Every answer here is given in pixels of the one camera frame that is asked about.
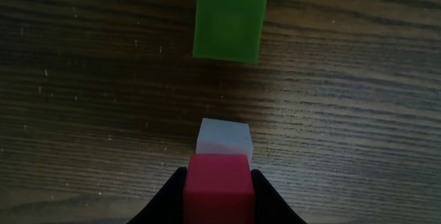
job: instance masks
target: green block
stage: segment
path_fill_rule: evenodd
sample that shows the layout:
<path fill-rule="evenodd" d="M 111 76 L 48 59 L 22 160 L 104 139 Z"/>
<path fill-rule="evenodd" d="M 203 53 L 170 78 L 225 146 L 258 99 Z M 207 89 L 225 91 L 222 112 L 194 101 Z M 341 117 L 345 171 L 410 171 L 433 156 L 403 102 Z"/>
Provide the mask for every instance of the green block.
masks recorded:
<path fill-rule="evenodd" d="M 257 63 L 267 0 L 197 0 L 193 57 Z"/>

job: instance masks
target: red cube front face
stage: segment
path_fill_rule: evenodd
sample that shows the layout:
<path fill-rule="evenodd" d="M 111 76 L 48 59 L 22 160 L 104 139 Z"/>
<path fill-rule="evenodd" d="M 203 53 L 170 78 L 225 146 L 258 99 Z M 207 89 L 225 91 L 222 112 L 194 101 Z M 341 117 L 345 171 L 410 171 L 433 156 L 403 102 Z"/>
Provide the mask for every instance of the red cube front face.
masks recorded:
<path fill-rule="evenodd" d="M 252 224 L 254 202 L 245 155 L 192 156 L 183 195 L 185 224 Z"/>

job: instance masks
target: dark wood grain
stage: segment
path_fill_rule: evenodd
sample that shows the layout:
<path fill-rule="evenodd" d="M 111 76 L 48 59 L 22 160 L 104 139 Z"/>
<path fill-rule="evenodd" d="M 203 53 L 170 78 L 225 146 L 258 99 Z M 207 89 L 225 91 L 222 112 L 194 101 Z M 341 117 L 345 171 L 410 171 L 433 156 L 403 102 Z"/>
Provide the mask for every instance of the dark wood grain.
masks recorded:
<path fill-rule="evenodd" d="M 268 0 L 258 65 L 192 58 L 196 0 L 0 0 L 0 223 L 124 223 L 249 123 L 308 223 L 441 221 L 441 0 Z"/>

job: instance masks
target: green square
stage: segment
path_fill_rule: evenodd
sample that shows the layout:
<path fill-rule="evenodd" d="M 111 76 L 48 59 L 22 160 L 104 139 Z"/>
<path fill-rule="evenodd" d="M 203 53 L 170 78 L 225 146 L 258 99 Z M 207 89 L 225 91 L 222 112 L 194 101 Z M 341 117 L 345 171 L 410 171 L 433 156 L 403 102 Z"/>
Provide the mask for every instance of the green square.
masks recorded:
<path fill-rule="evenodd" d="M 193 57 L 257 63 L 267 0 L 197 0 Z"/>

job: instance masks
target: wood grain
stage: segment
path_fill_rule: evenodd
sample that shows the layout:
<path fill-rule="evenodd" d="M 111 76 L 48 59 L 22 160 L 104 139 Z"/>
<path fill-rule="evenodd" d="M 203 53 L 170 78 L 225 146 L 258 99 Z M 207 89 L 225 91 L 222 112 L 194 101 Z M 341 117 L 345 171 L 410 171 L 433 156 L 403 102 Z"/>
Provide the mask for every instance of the wood grain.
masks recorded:
<path fill-rule="evenodd" d="M 0 223 L 124 223 L 249 123 L 308 223 L 439 223 L 441 0 L 268 0 L 258 65 L 192 58 L 196 0 L 0 0 Z"/>

